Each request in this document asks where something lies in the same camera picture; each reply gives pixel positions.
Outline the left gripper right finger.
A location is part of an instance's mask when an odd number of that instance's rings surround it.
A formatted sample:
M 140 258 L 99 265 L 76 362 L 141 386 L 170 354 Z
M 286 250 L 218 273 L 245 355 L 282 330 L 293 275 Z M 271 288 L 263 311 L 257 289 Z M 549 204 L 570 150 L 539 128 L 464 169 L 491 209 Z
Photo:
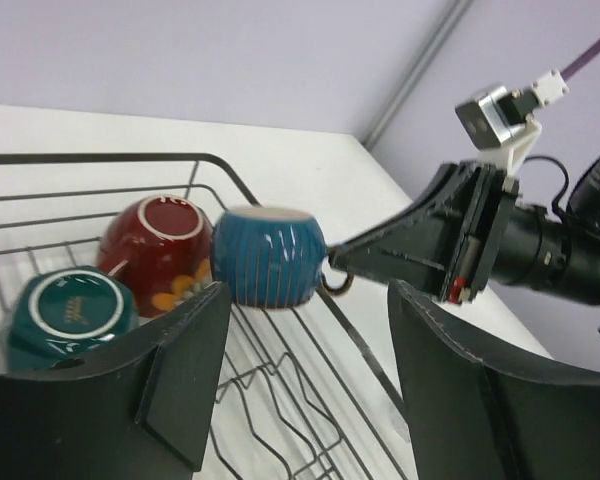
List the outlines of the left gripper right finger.
M 516 347 L 409 285 L 388 288 L 422 479 L 600 479 L 600 372 Z

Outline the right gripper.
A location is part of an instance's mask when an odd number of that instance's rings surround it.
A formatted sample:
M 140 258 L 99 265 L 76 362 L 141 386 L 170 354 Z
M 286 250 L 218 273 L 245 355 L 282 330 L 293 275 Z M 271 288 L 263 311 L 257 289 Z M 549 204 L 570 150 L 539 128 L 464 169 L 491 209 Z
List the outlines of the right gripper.
M 471 302 L 487 286 L 519 182 L 477 162 L 444 163 L 407 208 L 331 246 L 330 266 L 387 284 L 401 280 L 435 300 Z M 462 220 L 448 204 L 466 199 Z

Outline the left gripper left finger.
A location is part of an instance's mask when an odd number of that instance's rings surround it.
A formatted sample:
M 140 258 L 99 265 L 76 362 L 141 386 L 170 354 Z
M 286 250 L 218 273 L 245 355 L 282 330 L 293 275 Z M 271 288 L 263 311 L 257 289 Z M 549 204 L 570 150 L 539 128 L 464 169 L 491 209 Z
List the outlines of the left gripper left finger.
M 231 295 L 175 310 L 49 370 L 0 374 L 0 479 L 188 479 L 203 464 Z

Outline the dark green mug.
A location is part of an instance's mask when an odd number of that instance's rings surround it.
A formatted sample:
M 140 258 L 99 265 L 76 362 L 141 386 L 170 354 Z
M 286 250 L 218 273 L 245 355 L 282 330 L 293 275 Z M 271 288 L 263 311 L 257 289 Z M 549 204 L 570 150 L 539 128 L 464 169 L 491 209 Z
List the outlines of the dark green mug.
M 94 267 L 31 279 L 14 304 L 1 346 L 10 371 L 47 369 L 139 326 L 131 291 Z

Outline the wire dish rack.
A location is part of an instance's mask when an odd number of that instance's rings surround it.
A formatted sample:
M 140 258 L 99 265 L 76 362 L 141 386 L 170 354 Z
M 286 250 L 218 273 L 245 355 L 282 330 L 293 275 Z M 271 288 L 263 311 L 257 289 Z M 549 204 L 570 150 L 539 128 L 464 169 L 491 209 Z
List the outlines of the wire dish rack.
M 204 153 L 0 154 L 0 374 L 3 325 L 33 277 L 91 263 L 107 223 L 152 194 L 216 217 L 254 196 Z M 339 305 L 231 305 L 201 469 L 188 479 L 408 479 L 391 428 L 397 392 Z

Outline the dark blue cup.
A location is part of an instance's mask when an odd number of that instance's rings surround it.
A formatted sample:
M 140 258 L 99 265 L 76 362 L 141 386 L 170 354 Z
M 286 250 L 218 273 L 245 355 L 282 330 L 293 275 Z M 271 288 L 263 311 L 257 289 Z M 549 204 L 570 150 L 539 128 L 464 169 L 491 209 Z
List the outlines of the dark blue cup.
M 211 236 L 212 278 L 228 285 L 235 304 L 290 309 L 318 290 L 340 296 L 351 288 L 327 283 L 323 261 L 331 254 L 316 218 L 303 210 L 243 205 L 218 218 Z

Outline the red cup white inside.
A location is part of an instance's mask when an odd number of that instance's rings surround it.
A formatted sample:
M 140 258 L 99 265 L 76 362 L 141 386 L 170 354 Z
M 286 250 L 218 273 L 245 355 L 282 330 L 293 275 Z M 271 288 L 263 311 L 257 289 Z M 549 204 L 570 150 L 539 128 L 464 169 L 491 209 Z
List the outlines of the red cup white inside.
M 146 197 L 110 223 L 96 265 L 131 290 L 141 317 L 154 319 L 212 282 L 211 231 L 203 210 L 190 201 Z

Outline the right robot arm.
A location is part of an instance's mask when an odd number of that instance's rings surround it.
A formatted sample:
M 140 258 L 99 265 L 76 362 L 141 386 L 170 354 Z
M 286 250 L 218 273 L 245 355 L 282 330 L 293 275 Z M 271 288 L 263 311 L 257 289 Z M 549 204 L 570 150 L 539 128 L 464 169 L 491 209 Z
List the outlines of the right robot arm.
M 402 280 L 438 302 L 470 302 L 488 281 L 600 305 L 600 156 L 565 208 L 521 203 L 519 182 L 477 161 L 444 163 L 405 210 L 330 248 L 348 277 Z

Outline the right aluminium frame post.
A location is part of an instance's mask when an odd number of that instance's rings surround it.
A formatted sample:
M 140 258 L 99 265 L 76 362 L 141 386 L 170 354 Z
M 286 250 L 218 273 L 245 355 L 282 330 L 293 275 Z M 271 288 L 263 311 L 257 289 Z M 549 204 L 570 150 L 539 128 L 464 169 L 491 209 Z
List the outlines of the right aluminium frame post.
M 367 151 L 371 151 L 381 140 L 391 122 L 473 4 L 472 0 L 446 2 L 433 25 L 426 30 L 415 53 L 409 57 L 409 62 L 401 73 L 396 87 L 390 92 L 387 100 L 379 108 L 362 135 L 360 143 Z

